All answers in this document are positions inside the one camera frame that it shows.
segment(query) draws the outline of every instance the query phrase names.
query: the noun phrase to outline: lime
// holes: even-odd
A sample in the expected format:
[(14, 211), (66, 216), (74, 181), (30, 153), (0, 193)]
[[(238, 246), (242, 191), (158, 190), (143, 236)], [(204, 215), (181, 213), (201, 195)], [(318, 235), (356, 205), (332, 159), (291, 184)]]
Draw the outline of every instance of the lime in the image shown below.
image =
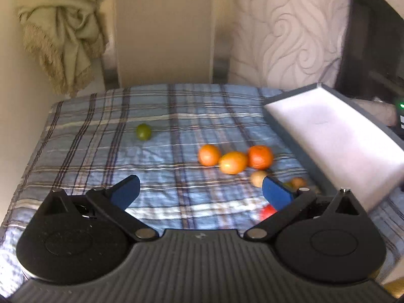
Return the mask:
[(149, 140), (152, 136), (152, 129), (147, 124), (140, 124), (136, 128), (136, 136), (139, 140)]
[(290, 190), (290, 191), (295, 191), (295, 190), (293, 189), (293, 185), (290, 183), (290, 181), (289, 181), (289, 182), (284, 182), (283, 185), (284, 185), (288, 190)]

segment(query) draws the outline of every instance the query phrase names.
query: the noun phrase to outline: gray tray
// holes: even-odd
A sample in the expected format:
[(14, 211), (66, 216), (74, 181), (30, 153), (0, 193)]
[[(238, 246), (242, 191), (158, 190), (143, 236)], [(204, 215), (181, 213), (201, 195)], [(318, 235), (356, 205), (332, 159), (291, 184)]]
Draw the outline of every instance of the gray tray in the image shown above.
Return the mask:
[(404, 142), (325, 85), (266, 99), (263, 115), (325, 195), (350, 188), (370, 210), (404, 180)]

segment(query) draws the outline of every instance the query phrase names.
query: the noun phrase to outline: blue plaid bedsheet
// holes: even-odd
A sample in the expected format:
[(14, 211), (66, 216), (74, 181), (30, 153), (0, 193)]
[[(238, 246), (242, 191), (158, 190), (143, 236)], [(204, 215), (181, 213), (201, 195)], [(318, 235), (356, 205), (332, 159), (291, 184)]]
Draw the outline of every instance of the blue plaid bedsheet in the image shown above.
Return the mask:
[[(266, 201), (250, 184), (253, 170), (232, 176), (202, 167), (197, 151), (206, 143), (224, 154), (265, 144), (275, 154), (274, 176), (310, 182), (263, 119), (262, 100), (279, 93), (232, 85), (153, 85), (55, 104), (1, 225), (0, 294), (9, 296), (25, 281), (15, 246), (53, 187), (81, 195), (136, 174), (141, 193), (127, 212), (160, 234), (166, 228), (243, 232), (258, 223)], [(136, 138), (141, 123), (152, 127), (151, 140)], [(404, 252), (402, 210), (404, 201), (393, 193), (371, 214), (389, 249), (385, 273)]]

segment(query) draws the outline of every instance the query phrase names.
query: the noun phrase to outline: ribbed plastic surface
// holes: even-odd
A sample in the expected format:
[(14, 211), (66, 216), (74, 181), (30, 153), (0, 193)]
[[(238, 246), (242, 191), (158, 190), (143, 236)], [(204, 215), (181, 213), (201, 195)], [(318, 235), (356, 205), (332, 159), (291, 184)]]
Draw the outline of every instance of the ribbed plastic surface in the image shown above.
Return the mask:
[(266, 244), (244, 241), (236, 230), (167, 230), (136, 244), (110, 274), (76, 286), (34, 280), (11, 298), (15, 303), (393, 303), (372, 281), (330, 287), (284, 269)]

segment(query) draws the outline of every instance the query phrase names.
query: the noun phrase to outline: orange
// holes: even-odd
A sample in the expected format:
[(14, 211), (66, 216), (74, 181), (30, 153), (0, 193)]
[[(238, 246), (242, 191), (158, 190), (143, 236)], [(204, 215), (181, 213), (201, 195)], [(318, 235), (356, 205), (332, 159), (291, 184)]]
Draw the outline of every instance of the orange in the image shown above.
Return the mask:
[(241, 152), (232, 151), (225, 154), (219, 160), (219, 168), (225, 174), (238, 174), (243, 172), (248, 165), (248, 157)]
[(221, 152), (212, 144), (205, 144), (199, 149), (198, 160), (203, 166), (214, 166), (219, 162)]
[(273, 153), (267, 146), (252, 146), (248, 150), (248, 165), (257, 170), (266, 170), (273, 163)]

